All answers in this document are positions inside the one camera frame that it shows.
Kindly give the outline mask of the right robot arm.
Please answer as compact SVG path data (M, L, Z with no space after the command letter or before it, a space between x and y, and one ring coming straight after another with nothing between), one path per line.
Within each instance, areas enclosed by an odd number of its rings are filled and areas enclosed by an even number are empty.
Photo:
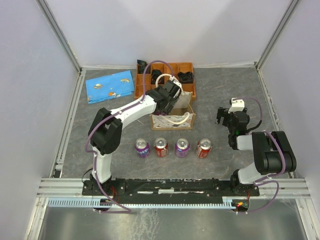
M235 170L229 189L236 196L247 191L248 185L259 186L263 181L296 170L297 160L284 131L256 131L263 115L249 128L250 116L246 107L219 107L216 123L228 129L228 144L236 151L253 152L253 163Z

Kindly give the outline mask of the purple soda can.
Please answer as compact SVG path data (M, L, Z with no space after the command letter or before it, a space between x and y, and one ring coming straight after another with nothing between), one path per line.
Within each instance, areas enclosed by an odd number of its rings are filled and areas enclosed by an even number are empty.
M146 158L150 155L150 146L146 139L138 138L134 147L139 157Z
M175 143L175 156L185 158L190 149L189 141L186 138L179 138Z

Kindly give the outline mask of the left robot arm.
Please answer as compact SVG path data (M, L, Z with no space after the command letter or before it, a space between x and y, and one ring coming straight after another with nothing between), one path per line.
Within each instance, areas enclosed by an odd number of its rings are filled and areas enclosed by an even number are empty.
M93 153L93 170L90 180L99 195L106 195L111 189L111 160L119 147L123 129L154 112L169 114L180 95L182 85L177 80L168 80L163 86L146 91L140 98L122 107L107 110L101 108L88 131L85 151Z

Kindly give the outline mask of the red soda can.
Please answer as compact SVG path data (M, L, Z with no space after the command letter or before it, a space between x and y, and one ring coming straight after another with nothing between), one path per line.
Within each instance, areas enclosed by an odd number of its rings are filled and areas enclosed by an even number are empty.
M168 142L163 137L158 137L154 141L155 153L158 157L163 158L168 154Z
M203 138L197 143L195 155L200 159L205 159L212 149L212 142L208 138Z

